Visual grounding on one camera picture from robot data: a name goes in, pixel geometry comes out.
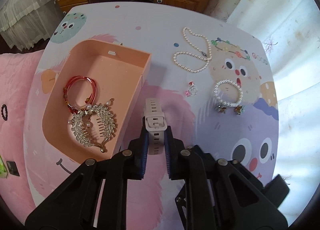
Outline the pink smart watch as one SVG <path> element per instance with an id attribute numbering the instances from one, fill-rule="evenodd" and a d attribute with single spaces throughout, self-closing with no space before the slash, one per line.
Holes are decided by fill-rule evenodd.
<path id="1" fill-rule="evenodd" d="M 147 98 L 144 108 L 145 128 L 148 131 L 148 154 L 159 155 L 164 149 L 164 134 L 168 127 L 164 112 L 156 98 Z"/>

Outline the silver leaf hair comb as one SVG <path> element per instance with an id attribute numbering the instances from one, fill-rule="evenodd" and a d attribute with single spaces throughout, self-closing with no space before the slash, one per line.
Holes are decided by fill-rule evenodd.
<path id="1" fill-rule="evenodd" d="M 106 153 L 106 144 L 115 137 L 116 120 L 110 110 L 114 99 L 106 103 L 88 104 L 68 121 L 75 140 L 83 147 L 96 147 Z"/>

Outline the pink plastic tray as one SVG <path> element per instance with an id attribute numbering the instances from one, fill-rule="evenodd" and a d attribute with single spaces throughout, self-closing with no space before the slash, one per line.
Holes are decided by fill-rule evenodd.
<path id="1" fill-rule="evenodd" d="M 150 69 L 151 55 L 147 52 L 98 40 L 85 40 L 72 48 L 51 91 L 42 119 L 45 139 L 75 162 L 88 158 L 109 159 L 122 145 L 130 116 Z M 63 88 L 76 75 L 89 77 L 97 83 L 94 103 L 114 102 L 116 131 L 105 145 L 105 153 L 97 147 L 84 147 L 68 123 L 72 114 L 63 99 Z"/>

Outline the cartoon print table mat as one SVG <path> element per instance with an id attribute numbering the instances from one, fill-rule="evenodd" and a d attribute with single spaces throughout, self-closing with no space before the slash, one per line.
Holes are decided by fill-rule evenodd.
<path id="1" fill-rule="evenodd" d="M 40 205 L 80 166 L 47 142 L 42 119 L 70 51 L 98 40 L 147 52 L 150 69 L 122 145 L 138 137 L 145 100 L 159 100 L 174 137 L 215 158 L 237 159 L 262 184 L 271 181 L 278 147 L 277 97 L 261 42 L 189 10 L 138 2 L 77 6 L 57 26 L 36 69 L 24 122 L 31 195 Z"/>

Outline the pink blanket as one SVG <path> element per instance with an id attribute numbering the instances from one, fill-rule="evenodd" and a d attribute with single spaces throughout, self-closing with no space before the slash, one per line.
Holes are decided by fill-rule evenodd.
<path id="1" fill-rule="evenodd" d="M 1 54 L 1 197 L 24 223 L 35 208 L 23 154 L 25 109 L 43 50 Z"/>

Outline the white floral curtain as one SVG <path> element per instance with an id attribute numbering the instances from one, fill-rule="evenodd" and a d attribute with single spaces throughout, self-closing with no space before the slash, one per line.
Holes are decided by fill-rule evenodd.
<path id="1" fill-rule="evenodd" d="M 319 8 L 314 0 L 210 0 L 206 14 L 259 39 L 279 105 L 276 174 L 290 187 L 288 223 L 319 213 Z"/>

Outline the white lace covered bed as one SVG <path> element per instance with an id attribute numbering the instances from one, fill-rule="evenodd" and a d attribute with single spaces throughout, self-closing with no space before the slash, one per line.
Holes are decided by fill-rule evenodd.
<path id="1" fill-rule="evenodd" d="M 56 0 L 1 0 L 1 36 L 20 51 L 51 38 L 63 19 Z"/>

